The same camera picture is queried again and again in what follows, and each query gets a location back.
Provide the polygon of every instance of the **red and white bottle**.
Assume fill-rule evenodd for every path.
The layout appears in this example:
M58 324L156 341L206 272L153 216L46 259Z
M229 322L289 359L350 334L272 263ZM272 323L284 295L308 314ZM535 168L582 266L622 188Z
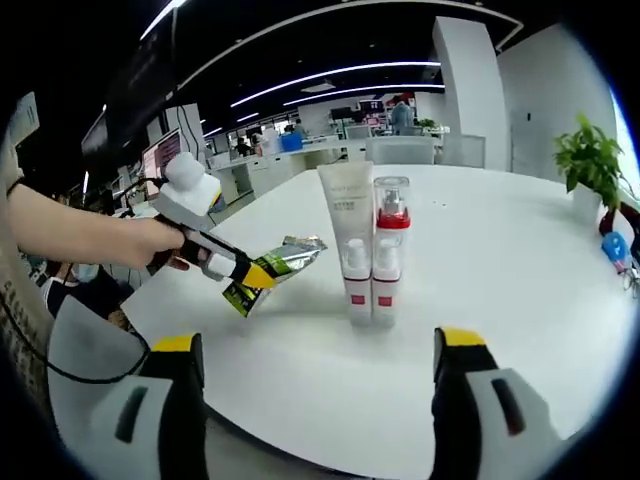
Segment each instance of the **red and white bottle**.
M374 180L376 232L373 242L373 323L395 324L402 278L404 250L411 226L407 205L409 179Z
M371 324L371 247L360 238L350 239L342 262L349 317L354 325Z

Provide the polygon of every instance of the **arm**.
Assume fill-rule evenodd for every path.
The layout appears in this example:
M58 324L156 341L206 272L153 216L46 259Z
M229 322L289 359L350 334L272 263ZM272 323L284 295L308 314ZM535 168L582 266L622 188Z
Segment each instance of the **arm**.
M156 252L184 243L180 231L156 220L123 220L76 210L24 185L17 185L8 200L18 247L51 260L143 268Z

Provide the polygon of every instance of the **green leaves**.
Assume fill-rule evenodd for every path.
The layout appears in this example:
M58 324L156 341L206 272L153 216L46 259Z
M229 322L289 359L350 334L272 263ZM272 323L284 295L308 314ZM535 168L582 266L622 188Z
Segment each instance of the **green leaves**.
M584 113L578 114L577 121L580 125L577 132L554 138L558 173L566 176L567 192L582 183L598 193L605 206L618 208L618 154L622 150L615 139L591 125Z

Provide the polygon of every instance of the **white pot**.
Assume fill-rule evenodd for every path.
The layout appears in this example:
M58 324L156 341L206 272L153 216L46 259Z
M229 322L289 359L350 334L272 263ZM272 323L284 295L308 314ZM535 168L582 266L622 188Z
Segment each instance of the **white pot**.
M600 203L600 195L581 183L573 191L573 215L580 223L595 225L598 221Z

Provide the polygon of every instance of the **white table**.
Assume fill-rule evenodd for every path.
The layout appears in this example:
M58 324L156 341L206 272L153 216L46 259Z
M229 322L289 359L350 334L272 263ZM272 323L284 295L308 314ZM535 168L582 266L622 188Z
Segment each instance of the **white table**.
M318 261L249 319L196 269L162 269L124 304L150 342L199 331L206 402L256 437L353 474L424 479L434 458L433 329L478 331L501 366L548 401L567 437L596 415L626 358L634 302L573 223L564 186L487 170L375 167L406 175L413 225L403 304L388 332L355 330L314 171L216 228L251 255L320 235Z

